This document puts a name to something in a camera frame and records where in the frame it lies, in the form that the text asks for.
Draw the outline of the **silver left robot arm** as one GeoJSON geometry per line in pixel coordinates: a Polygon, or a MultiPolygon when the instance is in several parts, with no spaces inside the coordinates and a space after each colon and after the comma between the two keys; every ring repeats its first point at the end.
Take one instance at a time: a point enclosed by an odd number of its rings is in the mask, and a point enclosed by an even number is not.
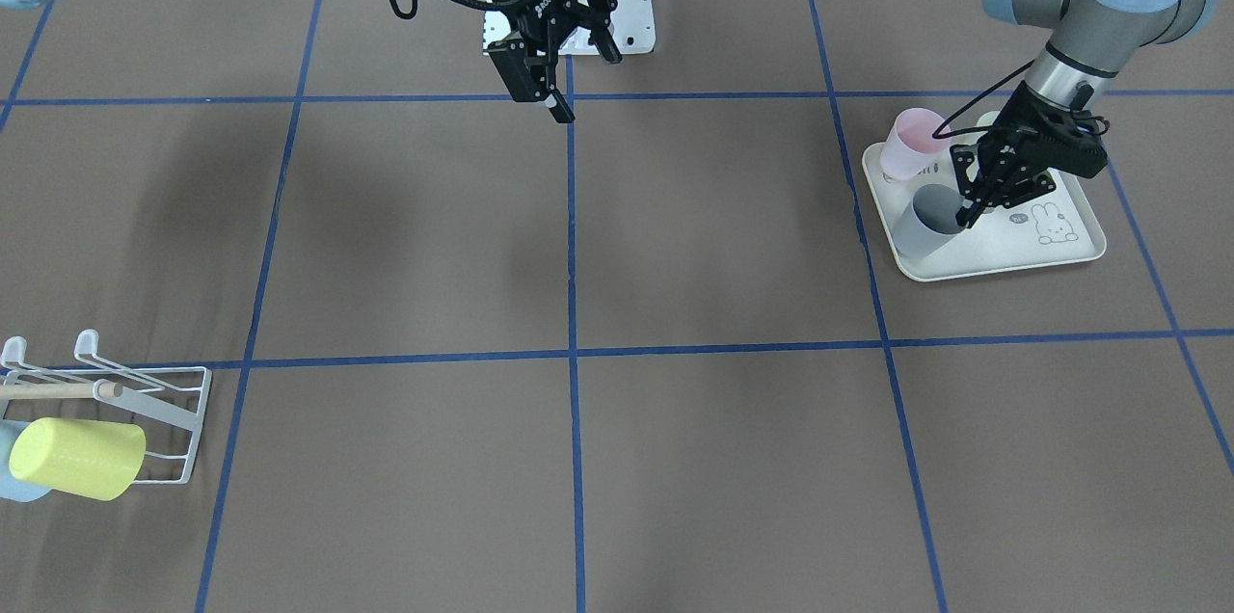
{"type": "Polygon", "coordinates": [[[1108,167],[1108,122],[1092,105],[1141,47],[1203,28],[1218,0],[982,0],[1006,23],[1048,30],[1034,60],[1016,69],[1016,90],[969,146],[951,146],[970,229],[992,208],[1013,208],[1058,187],[1054,173],[1095,178],[1108,167]]]}

